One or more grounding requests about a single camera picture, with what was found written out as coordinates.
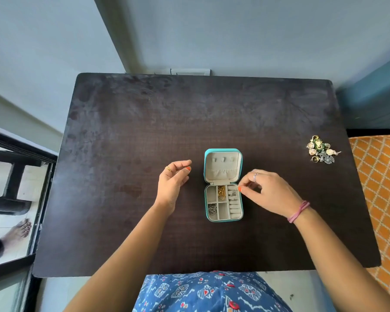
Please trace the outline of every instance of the person's left arm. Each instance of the person's left arm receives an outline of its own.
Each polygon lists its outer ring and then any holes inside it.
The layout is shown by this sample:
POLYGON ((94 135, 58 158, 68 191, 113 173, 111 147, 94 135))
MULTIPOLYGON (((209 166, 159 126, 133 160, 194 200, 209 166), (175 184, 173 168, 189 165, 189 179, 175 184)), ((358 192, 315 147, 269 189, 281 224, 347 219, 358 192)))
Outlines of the person's left arm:
POLYGON ((133 231, 78 291, 65 312, 131 311, 156 252, 166 220, 175 210, 180 187, 189 179, 191 160, 170 163, 159 177, 154 205, 133 231))

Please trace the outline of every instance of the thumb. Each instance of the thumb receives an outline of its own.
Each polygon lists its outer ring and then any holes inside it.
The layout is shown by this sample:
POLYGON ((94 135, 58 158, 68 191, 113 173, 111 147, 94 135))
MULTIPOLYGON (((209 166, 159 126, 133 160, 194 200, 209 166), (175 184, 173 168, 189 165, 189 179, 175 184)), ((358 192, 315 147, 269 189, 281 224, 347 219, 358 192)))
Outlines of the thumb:
POLYGON ((185 168, 182 168, 179 172, 175 174, 171 179, 175 181, 177 184, 182 183, 184 178, 191 172, 191 167, 187 166, 185 168))
POLYGON ((238 186, 238 191, 243 194, 244 196, 250 198, 252 201, 254 201, 259 206, 262 205, 262 197, 260 193, 257 193, 256 191, 252 190, 251 188, 247 186, 238 186))

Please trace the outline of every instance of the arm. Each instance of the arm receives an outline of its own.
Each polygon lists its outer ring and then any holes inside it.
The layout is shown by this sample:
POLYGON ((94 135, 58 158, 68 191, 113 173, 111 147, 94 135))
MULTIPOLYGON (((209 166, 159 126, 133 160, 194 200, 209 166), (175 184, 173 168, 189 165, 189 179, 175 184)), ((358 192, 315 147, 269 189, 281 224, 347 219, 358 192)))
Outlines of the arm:
MULTIPOLYGON (((239 190, 261 207, 286 218, 302 199, 276 173, 253 170, 240 181, 239 190)), ((390 295, 371 277, 325 221, 312 208, 294 224, 302 235, 317 272, 335 305, 344 312, 390 311, 390 295)))
POLYGON ((166 220, 175 210, 191 160, 169 164, 159 177, 154 205, 113 255, 74 296, 65 312, 131 311, 156 252, 166 220))

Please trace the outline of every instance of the forearm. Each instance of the forearm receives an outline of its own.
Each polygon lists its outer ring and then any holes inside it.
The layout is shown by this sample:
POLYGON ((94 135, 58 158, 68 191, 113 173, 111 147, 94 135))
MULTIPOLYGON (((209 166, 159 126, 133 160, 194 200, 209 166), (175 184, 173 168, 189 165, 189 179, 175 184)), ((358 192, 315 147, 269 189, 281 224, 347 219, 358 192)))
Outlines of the forearm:
POLYGON ((152 206, 121 246, 76 294, 65 312, 131 311, 167 218, 165 208, 152 206))
POLYGON ((311 208, 294 222, 333 302, 344 312, 390 311, 390 296, 311 208))

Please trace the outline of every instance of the hand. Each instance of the hand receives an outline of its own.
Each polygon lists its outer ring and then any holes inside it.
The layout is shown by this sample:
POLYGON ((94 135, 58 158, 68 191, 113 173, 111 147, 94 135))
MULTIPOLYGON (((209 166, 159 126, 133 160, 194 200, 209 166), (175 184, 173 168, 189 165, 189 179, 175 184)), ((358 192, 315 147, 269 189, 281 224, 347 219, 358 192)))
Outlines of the hand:
POLYGON ((254 169, 247 173, 241 179, 238 190, 264 209, 286 218, 296 213, 303 202, 298 193, 277 173, 264 170, 254 169), (253 190, 257 187, 261 189, 260 193, 253 190))
POLYGON ((155 205, 166 207, 169 215, 175 210, 180 187, 189 179, 191 163, 191 160, 172 162, 168 165, 171 171, 165 167, 159 176, 155 205))

